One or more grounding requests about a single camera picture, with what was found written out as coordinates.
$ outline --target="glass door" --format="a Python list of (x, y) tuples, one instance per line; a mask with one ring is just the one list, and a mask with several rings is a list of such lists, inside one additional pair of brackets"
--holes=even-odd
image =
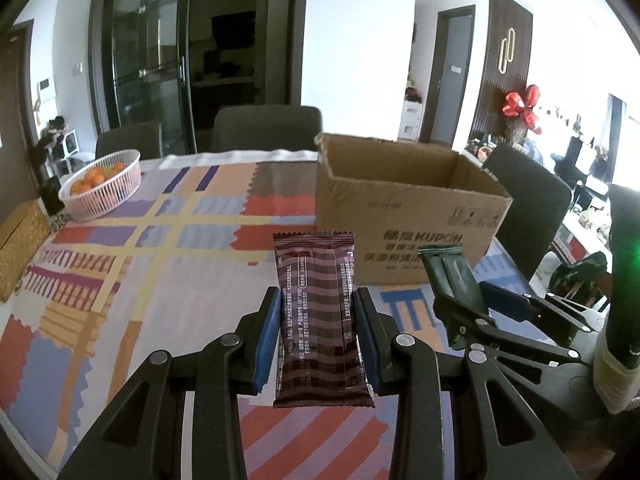
[(164, 154), (195, 152), (188, 52), (189, 0), (111, 0), (112, 115), (158, 120)]

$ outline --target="woven storage box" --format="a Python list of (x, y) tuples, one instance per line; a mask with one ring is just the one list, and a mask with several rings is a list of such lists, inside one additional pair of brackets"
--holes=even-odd
[(0, 225), (0, 301), (7, 301), (24, 268), (49, 236), (38, 201), (20, 204)]

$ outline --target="red flower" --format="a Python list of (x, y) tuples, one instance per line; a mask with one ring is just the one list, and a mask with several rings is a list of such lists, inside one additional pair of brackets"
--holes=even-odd
[(509, 92), (505, 97), (502, 113), (505, 117), (515, 118), (522, 115), (522, 120), (529, 130), (535, 134), (541, 134), (540, 118), (533, 113), (532, 108), (538, 104), (540, 99), (540, 88), (536, 85), (529, 85), (524, 101), (517, 92)]

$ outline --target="gray chair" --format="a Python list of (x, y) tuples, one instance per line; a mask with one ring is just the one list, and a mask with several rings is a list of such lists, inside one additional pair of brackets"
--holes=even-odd
[(322, 114), (310, 106), (247, 105), (222, 108), (213, 125), (211, 151), (317, 151)]
[(162, 126), (158, 121), (128, 124), (98, 135), (95, 158), (120, 150), (138, 150), (141, 160), (162, 158)]
[(513, 197), (497, 238), (528, 281), (558, 232), (571, 203), (571, 189), (544, 166), (506, 144), (493, 150), (483, 168)]

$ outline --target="tablecloth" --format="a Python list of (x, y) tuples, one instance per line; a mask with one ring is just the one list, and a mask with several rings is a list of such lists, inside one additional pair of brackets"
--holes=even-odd
[[(314, 227), (315, 157), (234, 152), (148, 163), (127, 203), (92, 222), (70, 222), (42, 246), (12, 298), (0, 340), (0, 422), (41, 478), (55, 477), (153, 350), (199, 351), (258, 309), (267, 287), (277, 285), (272, 235)], [(479, 280), (529, 290), (496, 243), (475, 272)], [(450, 351), (428, 285), (370, 291), (401, 331)], [(495, 317), (506, 330), (544, 338), (527, 323)], [(388, 478), (396, 397), (376, 398), (375, 409), (274, 409), (273, 370), (274, 364), (260, 396), (239, 399), (249, 478)], [(452, 478), (444, 396), (446, 478)], [(192, 409), (189, 396), (186, 479)]]

